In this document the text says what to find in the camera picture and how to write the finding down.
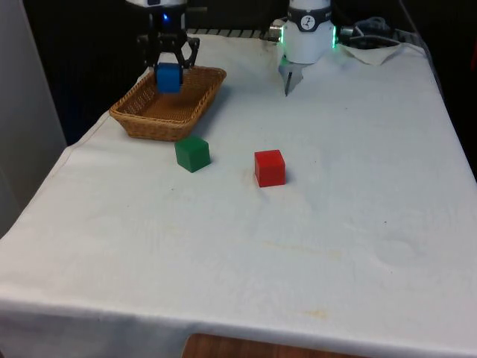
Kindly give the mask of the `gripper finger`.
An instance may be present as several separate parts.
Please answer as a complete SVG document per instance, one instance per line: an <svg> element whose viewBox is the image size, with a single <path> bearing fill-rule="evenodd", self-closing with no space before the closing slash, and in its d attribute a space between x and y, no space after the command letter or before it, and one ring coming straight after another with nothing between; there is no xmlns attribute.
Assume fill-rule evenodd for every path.
<svg viewBox="0 0 477 358"><path fill-rule="evenodd" d="M161 48L157 37L143 34L137 37L136 42L144 64L152 69L157 68L159 56L161 55Z"/></svg>
<svg viewBox="0 0 477 358"><path fill-rule="evenodd" d="M187 58L183 54L184 45L187 45L190 49L190 55ZM177 36L173 44L173 53L182 69L190 69L195 65L199 47L200 40L198 38L188 37L187 34L179 34Z"/></svg>

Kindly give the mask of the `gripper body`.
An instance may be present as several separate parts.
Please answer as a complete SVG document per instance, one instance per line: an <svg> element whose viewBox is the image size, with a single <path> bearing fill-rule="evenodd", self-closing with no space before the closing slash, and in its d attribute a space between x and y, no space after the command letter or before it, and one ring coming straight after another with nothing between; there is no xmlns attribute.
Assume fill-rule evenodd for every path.
<svg viewBox="0 0 477 358"><path fill-rule="evenodd" d="M185 31L185 5L156 5L148 8L148 34L180 34Z"/></svg>

